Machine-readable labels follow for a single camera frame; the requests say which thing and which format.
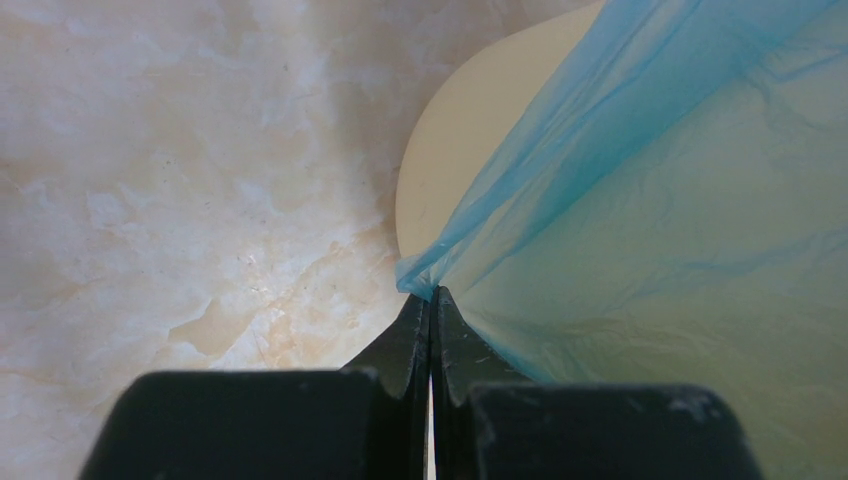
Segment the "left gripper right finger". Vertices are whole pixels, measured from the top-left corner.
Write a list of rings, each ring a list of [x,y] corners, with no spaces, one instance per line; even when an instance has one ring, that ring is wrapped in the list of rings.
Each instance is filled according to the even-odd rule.
[[[758,479],[736,416],[686,384],[557,384],[521,374],[431,302],[435,473],[440,479]]]

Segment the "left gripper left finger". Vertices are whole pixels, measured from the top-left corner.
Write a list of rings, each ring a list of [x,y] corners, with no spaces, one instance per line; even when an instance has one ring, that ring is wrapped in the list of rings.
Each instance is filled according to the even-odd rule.
[[[423,479],[429,306],[331,370],[157,371],[120,396],[84,479]]]

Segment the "blue plastic trash bag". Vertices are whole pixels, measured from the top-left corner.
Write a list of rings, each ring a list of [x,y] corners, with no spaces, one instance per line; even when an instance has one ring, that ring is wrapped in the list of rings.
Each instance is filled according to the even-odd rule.
[[[686,382],[847,475],[847,5],[607,1],[399,290],[530,376]]]

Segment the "yellow capybara trash bin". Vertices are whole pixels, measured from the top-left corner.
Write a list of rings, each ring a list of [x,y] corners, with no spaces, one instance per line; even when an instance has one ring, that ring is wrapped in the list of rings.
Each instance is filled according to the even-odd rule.
[[[438,89],[401,162],[395,201],[399,252],[423,252],[530,101],[586,34],[602,2],[559,15],[484,48]]]

